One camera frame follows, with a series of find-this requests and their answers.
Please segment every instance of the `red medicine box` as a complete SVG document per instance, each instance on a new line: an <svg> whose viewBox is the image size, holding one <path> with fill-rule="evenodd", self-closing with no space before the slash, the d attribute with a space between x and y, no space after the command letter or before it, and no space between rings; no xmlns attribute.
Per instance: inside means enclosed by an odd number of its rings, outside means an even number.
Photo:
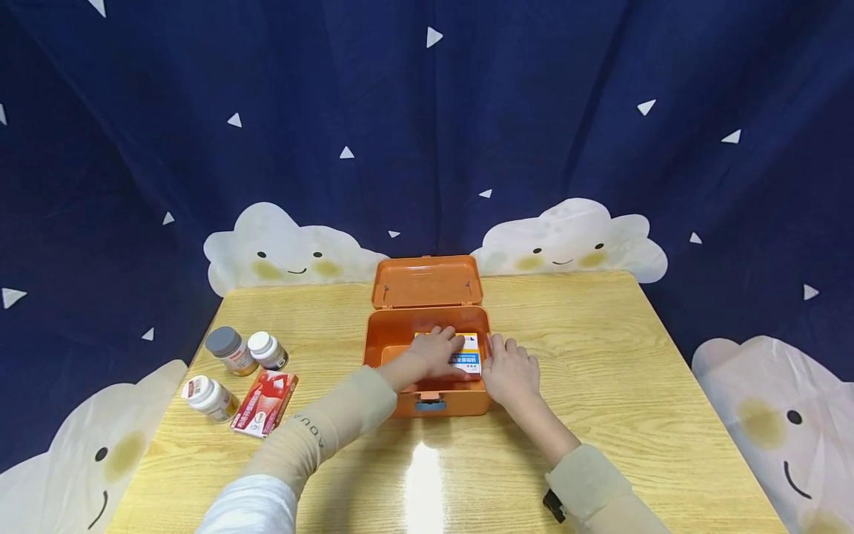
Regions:
<svg viewBox="0 0 854 534"><path fill-rule="evenodd" d="M231 421L231 429L267 437L282 420L298 381L295 374L261 370Z"/></svg>

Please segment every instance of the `gray bottle cap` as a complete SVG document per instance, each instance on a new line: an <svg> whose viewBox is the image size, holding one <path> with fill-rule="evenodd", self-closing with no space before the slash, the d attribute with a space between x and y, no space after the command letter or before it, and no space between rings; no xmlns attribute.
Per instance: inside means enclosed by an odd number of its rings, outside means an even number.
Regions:
<svg viewBox="0 0 854 534"><path fill-rule="evenodd" d="M205 339L205 347L213 352L214 356L228 356L240 346L240 334L230 326L221 326L208 334Z"/></svg>

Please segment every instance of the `medicine box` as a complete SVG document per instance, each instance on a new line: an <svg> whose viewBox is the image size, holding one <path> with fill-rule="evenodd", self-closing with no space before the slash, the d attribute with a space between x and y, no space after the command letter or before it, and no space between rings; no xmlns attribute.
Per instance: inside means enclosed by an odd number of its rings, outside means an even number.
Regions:
<svg viewBox="0 0 854 534"><path fill-rule="evenodd" d="M231 429L267 437L282 420L298 381L295 374L262 369L231 420Z"/></svg>
<svg viewBox="0 0 854 534"><path fill-rule="evenodd" d="M418 337L427 332L417 332L415 337ZM480 349L477 347L477 334L473 332L457 332L458 336L464 339L463 348L460 352L455 352L451 355L449 363L453 367L462 369L470 375L480 376Z"/></svg>
<svg viewBox="0 0 854 534"><path fill-rule="evenodd" d="M479 363L488 357L489 317L469 255L383 260L374 279L363 362L379 367L402 354L417 332L453 326L476 336ZM397 396L393 417L481 415L490 399L478 375L469 381L423 380Z"/></svg>

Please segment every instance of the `hand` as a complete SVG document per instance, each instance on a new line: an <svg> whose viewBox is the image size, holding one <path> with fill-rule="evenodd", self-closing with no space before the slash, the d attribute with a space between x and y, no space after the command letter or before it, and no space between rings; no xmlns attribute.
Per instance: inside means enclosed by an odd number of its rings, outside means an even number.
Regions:
<svg viewBox="0 0 854 534"><path fill-rule="evenodd" d="M512 337L495 334L492 354L483 361L483 384L494 401L508 412L540 399L540 362Z"/></svg>
<svg viewBox="0 0 854 534"><path fill-rule="evenodd" d="M415 380L416 382L425 378L450 376L461 380L469 379L469 373L448 363L451 355L460 352L465 343L465 339L454 335L455 333L453 326L447 326L444 329L435 326L429 334L415 337L401 358L407 358L421 370L420 378Z"/></svg>

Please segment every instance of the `wooden table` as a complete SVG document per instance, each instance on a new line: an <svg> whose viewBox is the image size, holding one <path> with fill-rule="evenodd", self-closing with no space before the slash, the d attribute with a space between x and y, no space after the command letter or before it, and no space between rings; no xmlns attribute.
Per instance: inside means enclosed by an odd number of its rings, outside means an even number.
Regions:
<svg viewBox="0 0 854 534"><path fill-rule="evenodd" d="M600 447L674 533L785 534L635 279L572 273L483 280L495 332L540 356L542 394ZM300 383L288 415L362 358L371 286L233 291L211 328L268 330ZM189 375L239 396L204 349ZM108 531L191 532L261 441L209 424L176 394ZM541 505L546 465L497 406L483 417L389 420L327 461L302 495L297 530L566 532Z"/></svg>

